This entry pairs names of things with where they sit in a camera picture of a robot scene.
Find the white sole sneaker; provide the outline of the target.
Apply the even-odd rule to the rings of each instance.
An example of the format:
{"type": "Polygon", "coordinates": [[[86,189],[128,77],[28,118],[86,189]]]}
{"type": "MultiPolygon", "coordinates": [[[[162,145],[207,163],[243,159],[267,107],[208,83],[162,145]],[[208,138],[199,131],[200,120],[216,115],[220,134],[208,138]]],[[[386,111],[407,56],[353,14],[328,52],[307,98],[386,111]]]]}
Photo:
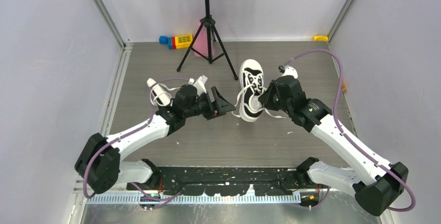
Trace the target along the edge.
{"type": "Polygon", "coordinates": [[[171,104],[172,95],[170,92],[177,90],[176,87],[169,88],[162,83],[156,84],[152,78],[149,78],[146,83],[150,89],[149,98],[153,106],[165,107],[171,104]]]}

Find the black white sneaker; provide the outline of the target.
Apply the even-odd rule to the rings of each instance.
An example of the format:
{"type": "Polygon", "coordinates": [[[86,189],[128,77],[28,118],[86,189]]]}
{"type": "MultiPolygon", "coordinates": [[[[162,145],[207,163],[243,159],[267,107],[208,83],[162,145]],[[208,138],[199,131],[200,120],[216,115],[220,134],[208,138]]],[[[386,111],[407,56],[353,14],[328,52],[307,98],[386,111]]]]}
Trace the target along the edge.
{"type": "Polygon", "coordinates": [[[241,90],[234,105],[239,107],[239,114],[232,113],[233,116],[249,123],[256,122],[263,112],[276,119],[285,118],[272,115],[258,100],[267,89],[264,85],[264,71],[258,61],[254,59],[243,61],[240,67],[240,85],[241,90]]]}

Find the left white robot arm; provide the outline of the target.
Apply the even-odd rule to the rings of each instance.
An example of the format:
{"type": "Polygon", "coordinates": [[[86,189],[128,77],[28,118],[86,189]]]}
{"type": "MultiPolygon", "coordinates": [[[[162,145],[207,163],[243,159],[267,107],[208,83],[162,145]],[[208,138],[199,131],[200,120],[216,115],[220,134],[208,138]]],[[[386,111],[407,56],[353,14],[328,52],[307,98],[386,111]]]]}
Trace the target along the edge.
{"type": "Polygon", "coordinates": [[[83,178],[83,194],[91,199],[118,183],[140,183],[148,190],[159,185],[160,177],[148,160],[125,162],[124,159],[147,144],[170,136],[182,128],[186,119],[203,116],[211,120],[236,108],[221,96],[215,86],[212,95],[193,85],[183,85],[147,120],[117,134],[91,135],[85,144],[74,169],[83,178]]]}

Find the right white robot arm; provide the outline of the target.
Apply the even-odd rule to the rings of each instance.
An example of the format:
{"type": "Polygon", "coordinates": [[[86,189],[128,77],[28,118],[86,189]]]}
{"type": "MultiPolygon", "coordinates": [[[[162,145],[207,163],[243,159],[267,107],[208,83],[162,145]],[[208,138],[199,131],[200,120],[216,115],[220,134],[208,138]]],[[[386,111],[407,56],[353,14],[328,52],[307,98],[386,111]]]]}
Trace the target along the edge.
{"type": "Polygon", "coordinates": [[[309,157],[297,167],[300,186],[310,188],[316,183],[336,188],[354,197],[374,216],[380,216],[404,192],[408,168],[401,162],[392,164],[369,149],[334,118],[327,105],[307,98],[294,76],[273,80],[258,100],[266,109],[286,113],[294,124],[325,142],[352,168],[346,171],[309,157]]]}

